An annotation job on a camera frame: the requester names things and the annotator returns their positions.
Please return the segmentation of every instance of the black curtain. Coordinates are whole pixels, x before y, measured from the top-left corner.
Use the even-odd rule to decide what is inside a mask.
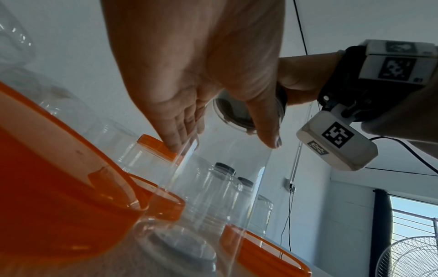
[[[371,257],[369,277],[375,277],[377,262],[383,251],[391,245],[392,239],[392,206],[388,193],[381,189],[374,190],[373,230],[371,237]],[[387,276],[387,269],[381,271]]]

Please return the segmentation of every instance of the qr code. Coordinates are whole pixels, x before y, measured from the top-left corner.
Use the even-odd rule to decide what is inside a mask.
[[[411,57],[387,57],[379,72],[379,78],[408,81],[417,59]]]
[[[335,145],[337,148],[341,148],[347,141],[349,141],[354,134],[343,127],[338,122],[333,123],[324,133],[325,137],[329,142]]]
[[[307,145],[310,146],[310,148],[312,148],[313,150],[316,151],[316,153],[318,153],[319,155],[327,155],[328,152],[327,150],[325,150],[322,146],[320,146],[316,141],[311,141],[309,142]]]
[[[388,53],[417,53],[417,47],[413,42],[386,42]]]

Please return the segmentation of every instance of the wrist-mounted device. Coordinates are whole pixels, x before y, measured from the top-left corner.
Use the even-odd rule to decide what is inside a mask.
[[[377,146],[350,124],[375,119],[422,89],[437,61],[432,43],[367,40],[349,47],[319,93],[321,111],[298,138],[336,169],[365,167]]]

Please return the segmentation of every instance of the sky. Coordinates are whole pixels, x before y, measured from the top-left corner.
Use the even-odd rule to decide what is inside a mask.
[[[437,205],[427,204],[394,196],[391,196],[391,203],[393,209],[398,209],[431,218],[438,218]],[[433,222],[431,220],[424,220],[400,213],[393,213],[393,217],[393,243],[396,240],[403,239],[404,237],[434,235],[432,227]]]

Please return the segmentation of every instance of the fingernail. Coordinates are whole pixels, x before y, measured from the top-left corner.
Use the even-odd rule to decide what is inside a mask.
[[[277,141],[275,143],[276,148],[280,148],[282,146],[282,138],[278,136]]]

